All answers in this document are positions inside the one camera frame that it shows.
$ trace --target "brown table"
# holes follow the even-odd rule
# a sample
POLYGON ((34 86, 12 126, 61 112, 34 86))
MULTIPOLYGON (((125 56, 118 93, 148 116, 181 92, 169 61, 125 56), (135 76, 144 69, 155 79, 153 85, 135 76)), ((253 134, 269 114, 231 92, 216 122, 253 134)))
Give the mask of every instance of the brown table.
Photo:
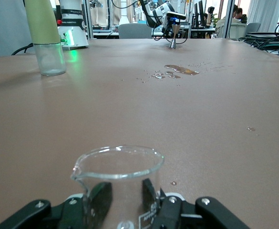
POLYGON ((0 58, 0 222, 81 192, 76 159, 126 144, 165 155, 164 191, 212 196, 251 228, 279 229, 279 56, 223 39, 168 45, 91 40, 52 77, 35 55, 0 58), (167 64, 200 73, 151 77, 167 64))

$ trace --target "black tape band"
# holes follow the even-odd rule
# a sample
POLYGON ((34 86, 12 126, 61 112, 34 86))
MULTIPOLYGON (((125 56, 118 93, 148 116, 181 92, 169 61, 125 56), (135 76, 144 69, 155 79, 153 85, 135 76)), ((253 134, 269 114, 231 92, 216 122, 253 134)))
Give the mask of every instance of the black tape band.
POLYGON ((60 26, 79 26, 84 30, 83 19, 62 19, 62 24, 60 26))
POLYGON ((61 9, 61 13, 67 13, 67 14, 82 14, 82 10, 66 10, 66 9, 61 9))

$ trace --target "white curtain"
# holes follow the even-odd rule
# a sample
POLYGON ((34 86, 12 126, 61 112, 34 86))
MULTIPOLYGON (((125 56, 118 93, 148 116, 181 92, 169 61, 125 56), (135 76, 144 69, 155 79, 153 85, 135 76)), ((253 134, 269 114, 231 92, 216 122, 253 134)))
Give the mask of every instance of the white curtain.
POLYGON ((251 0, 248 23, 260 22, 260 32, 274 32, 279 18, 279 0, 251 0))

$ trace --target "transparent container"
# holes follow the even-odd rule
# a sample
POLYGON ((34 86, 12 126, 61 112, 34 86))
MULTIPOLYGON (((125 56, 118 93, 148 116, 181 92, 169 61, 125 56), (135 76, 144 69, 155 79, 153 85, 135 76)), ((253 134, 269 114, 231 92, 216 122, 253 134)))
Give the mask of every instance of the transparent container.
POLYGON ((59 75, 66 72, 61 43, 34 44, 34 49, 42 75, 59 75))
POLYGON ((87 228, 150 228, 160 207, 163 163, 160 153, 141 146, 103 147, 82 155, 71 177, 84 188, 87 228))

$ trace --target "white chair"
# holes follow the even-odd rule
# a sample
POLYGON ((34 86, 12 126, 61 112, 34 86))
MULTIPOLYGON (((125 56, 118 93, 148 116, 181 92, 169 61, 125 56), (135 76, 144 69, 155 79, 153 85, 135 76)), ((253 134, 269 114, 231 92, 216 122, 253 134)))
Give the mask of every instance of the white chair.
POLYGON ((152 28, 141 23, 119 25, 118 33, 120 39, 152 38, 152 28))
MULTIPOLYGON (((238 41, 240 37, 245 37, 245 30, 247 25, 242 23, 231 23, 229 38, 233 41, 238 41)), ((224 25, 221 26, 219 37, 223 36, 224 25)))
POLYGON ((248 32, 258 32, 260 25, 261 25, 261 23, 259 23, 259 22, 253 22, 253 23, 247 24, 246 30, 245 30, 245 35, 248 32))

